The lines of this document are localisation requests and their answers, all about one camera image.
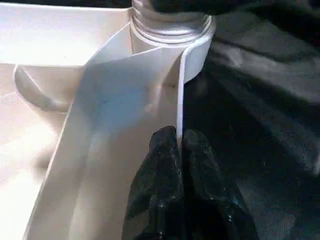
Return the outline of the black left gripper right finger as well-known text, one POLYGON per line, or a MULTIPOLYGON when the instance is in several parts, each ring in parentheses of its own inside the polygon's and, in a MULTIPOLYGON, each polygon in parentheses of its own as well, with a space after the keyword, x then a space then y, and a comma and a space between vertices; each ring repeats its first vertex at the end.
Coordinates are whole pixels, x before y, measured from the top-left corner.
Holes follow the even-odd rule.
POLYGON ((225 171, 207 138, 197 130, 186 130, 182 149, 190 238, 259 239, 238 185, 225 171))

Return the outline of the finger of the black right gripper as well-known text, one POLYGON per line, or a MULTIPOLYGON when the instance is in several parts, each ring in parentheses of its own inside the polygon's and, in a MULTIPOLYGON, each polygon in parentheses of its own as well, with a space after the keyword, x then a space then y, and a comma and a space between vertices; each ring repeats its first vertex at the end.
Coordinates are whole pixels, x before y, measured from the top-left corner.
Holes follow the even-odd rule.
POLYGON ((151 0, 150 5, 160 13, 199 12, 215 15, 211 0, 151 0))

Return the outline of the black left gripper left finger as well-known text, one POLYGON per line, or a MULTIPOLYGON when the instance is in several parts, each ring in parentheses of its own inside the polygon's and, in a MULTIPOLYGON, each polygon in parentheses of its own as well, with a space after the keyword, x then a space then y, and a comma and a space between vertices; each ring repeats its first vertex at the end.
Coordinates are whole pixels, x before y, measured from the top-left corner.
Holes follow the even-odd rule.
POLYGON ((176 128, 156 131, 130 186, 123 240, 182 238, 182 162, 176 128))

